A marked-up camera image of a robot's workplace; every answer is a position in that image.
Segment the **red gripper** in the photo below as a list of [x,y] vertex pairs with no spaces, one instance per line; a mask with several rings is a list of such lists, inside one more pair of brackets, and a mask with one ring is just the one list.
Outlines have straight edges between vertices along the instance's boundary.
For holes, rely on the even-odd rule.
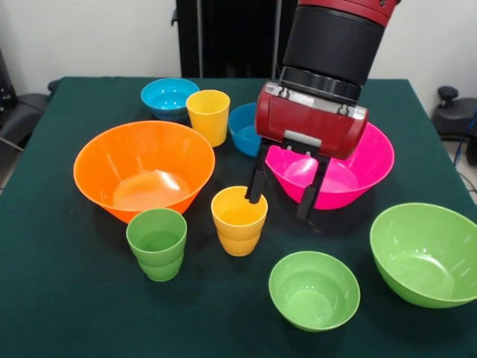
[[[306,221],[315,208],[330,158],[346,160],[355,151],[366,125],[368,109],[339,104],[283,87],[274,82],[263,86],[256,108],[256,132],[263,138],[284,143],[295,141],[316,148],[318,168],[297,207],[297,219]],[[261,144],[245,198],[257,204],[265,179],[267,146]]]

